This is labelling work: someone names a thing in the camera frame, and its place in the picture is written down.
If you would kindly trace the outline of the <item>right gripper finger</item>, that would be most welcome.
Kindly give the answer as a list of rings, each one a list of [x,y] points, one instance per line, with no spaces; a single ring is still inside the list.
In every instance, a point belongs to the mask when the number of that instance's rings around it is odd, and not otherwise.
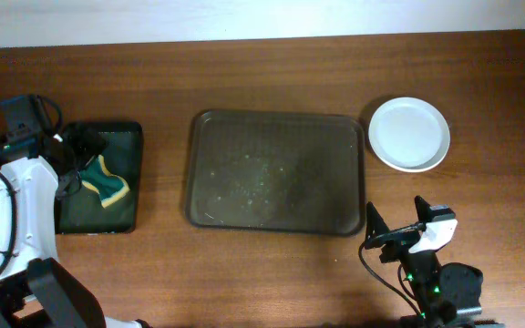
[[[390,229],[377,211],[374,203],[368,202],[366,204],[366,238],[368,240],[382,239],[389,232]]]
[[[431,205],[421,196],[415,196],[415,206],[419,222],[428,223],[432,221]]]

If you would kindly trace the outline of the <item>pale green plate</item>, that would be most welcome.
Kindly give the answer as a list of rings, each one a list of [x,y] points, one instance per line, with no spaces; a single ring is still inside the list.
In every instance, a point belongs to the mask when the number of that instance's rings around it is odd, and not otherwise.
[[[388,167],[420,173],[437,167],[451,143],[448,123],[425,100],[396,97],[380,105],[370,119],[368,140]]]

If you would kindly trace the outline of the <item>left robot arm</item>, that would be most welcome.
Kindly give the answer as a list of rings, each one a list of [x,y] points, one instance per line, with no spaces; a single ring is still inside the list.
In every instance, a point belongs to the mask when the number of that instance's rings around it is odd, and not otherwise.
[[[57,134],[18,128],[0,141],[0,327],[145,327],[104,314],[59,262],[55,206],[60,181],[100,158],[91,126]]]

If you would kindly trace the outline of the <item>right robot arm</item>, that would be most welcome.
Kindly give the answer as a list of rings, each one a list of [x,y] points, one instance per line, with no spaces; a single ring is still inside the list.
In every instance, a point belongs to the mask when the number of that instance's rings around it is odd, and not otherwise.
[[[377,281],[403,299],[412,315],[399,319],[401,327],[501,327],[494,320],[480,320],[483,273],[473,266],[441,264],[437,252],[452,240],[458,226],[455,212],[447,205],[431,205],[414,198],[417,221],[391,230],[376,206],[366,204],[365,240],[358,257]],[[379,249],[381,263],[398,262],[396,288],[377,274],[364,257],[365,250]]]

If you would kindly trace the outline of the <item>green yellow sponge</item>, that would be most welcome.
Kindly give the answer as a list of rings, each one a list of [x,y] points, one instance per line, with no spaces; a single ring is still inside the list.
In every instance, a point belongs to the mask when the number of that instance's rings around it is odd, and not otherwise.
[[[81,170],[80,176],[82,185],[98,195],[100,205],[104,209],[123,199],[130,192],[127,181],[108,170],[102,155],[98,155],[86,169]]]

